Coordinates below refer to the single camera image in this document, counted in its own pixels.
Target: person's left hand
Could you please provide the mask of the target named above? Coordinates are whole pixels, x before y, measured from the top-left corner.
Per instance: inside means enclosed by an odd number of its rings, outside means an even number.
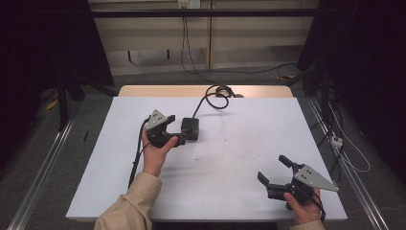
[[[160,149],[151,145],[147,138],[147,131],[144,128],[143,135],[141,136],[143,140],[143,155],[144,155],[144,168],[143,173],[149,173],[156,177],[161,173],[162,167],[164,166],[165,159],[167,158],[168,152],[176,145],[178,137],[172,137],[168,142],[162,146]]]

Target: white cable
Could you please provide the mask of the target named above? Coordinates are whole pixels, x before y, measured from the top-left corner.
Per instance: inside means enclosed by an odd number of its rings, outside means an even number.
[[[354,145],[354,143],[350,140],[350,138],[346,135],[346,133],[344,132],[344,130],[343,129],[341,129],[341,126],[340,126],[340,123],[338,122],[338,119],[337,119],[337,117],[335,116],[335,113],[334,113],[334,110],[332,109],[332,107],[331,107],[331,105],[330,104],[328,104],[328,106],[329,106],[329,108],[331,109],[331,111],[332,111],[332,115],[334,116],[334,119],[335,119],[335,122],[337,123],[337,126],[340,128],[340,130],[343,132],[343,135],[346,137],[346,139],[358,150],[358,152],[362,155],[362,157],[365,159],[365,161],[367,162],[367,164],[368,164],[368,169],[367,170],[360,170],[360,169],[358,169],[358,168],[356,168],[355,166],[353,166],[352,164],[351,164],[351,162],[346,158],[346,157],[344,157],[341,153],[340,153],[340,150],[338,150],[337,148],[337,153],[341,156],[341,157],[343,157],[343,160],[347,163],[347,164],[349,164],[353,169],[355,169],[355,170],[357,170],[357,171],[359,171],[359,172],[361,172],[361,173],[367,173],[367,172],[369,172],[370,170],[371,170],[371,165],[370,165],[370,162],[368,161],[368,159],[367,159],[367,157],[365,157],[365,155],[362,153],[362,151],[356,146],[356,145]]]

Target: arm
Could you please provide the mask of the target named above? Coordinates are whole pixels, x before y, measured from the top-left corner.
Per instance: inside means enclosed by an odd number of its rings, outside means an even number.
[[[96,221],[95,229],[152,229],[150,212],[159,195],[162,182],[158,179],[168,152],[177,142],[172,137],[162,148],[149,145],[144,129],[144,167],[134,178],[125,195],[120,195]]]
[[[314,200],[318,200],[317,196],[320,197],[320,189],[314,188],[314,194]],[[290,193],[285,193],[283,196],[295,213],[295,226],[291,227],[290,230],[325,229],[320,221],[321,210],[316,204],[309,201],[307,204],[301,205]]]

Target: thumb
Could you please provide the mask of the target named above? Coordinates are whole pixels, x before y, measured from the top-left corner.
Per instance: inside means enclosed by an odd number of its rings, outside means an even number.
[[[295,213],[299,213],[302,211],[302,206],[299,204],[298,200],[296,200],[296,198],[292,194],[284,193],[283,197]]]
[[[177,136],[173,136],[171,137],[167,143],[161,147],[161,150],[163,150],[165,153],[168,153],[177,143],[178,141],[178,137]]]

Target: gray carpet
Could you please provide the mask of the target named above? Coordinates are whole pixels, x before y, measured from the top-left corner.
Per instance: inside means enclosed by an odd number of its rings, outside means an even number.
[[[269,68],[238,68],[234,71],[260,71]],[[293,66],[280,69],[280,76],[296,75],[298,70]],[[206,73],[204,78],[229,85],[233,84],[275,84],[277,71],[257,74],[239,73]],[[185,72],[145,74],[140,76],[115,77],[116,86],[109,87],[118,91],[126,84],[209,84],[197,75]],[[80,182],[88,159],[96,144],[102,129],[105,116],[112,99],[101,94],[89,86],[83,86],[86,98],[83,102],[69,100],[70,111],[79,105],[79,114],[66,139],[52,174],[39,197],[34,210],[27,222],[26,229],[92,229],[94,223],[82,223],[65,218],[75,190]],[[308,125],[317,124],[317,120],[304,96],[301,84],[292,86],[292,92],[300,103]],[[46,104],[39,108],[35,122],[28,131],[18,152],[10,164],[4,169],[4,176],[0,181],[0,229],[7,229],[18,205],[27,193],[35,179],[41,164],[56,138],[58,128],[58,110],[45,110]],[[360,148],[369,159],[372,169],[370,172],[360,173],[360,177],[371,193],[391,229],[403,229],[406,225],[406,187],[397,176],[381,161],[375,148],[360,134],[357,123],[346,111],[345,105],[340,105],[344,119],[344,131],[352,142]],[[319,127],[312,129],[315,143],[319,143],[324,133]],[[345,140],[345,150],[353,165],[365,169],[365,161],[359,153],[348,145]],[[320,146],[320,153],[329,169],[334,157],[327,141]],[[336,169],[332,178],[337,178]],[[326,223],[327,229],[374,229],[361,206],[348,179],[342,172],[339,196],[349,219]],[[287,229],[291,222],[278,223],[278,229]],[[204,229],[262,229],[257,224],[221,224],[205,225]],[[169,229],[168,226],[158,225],[158,229]]]

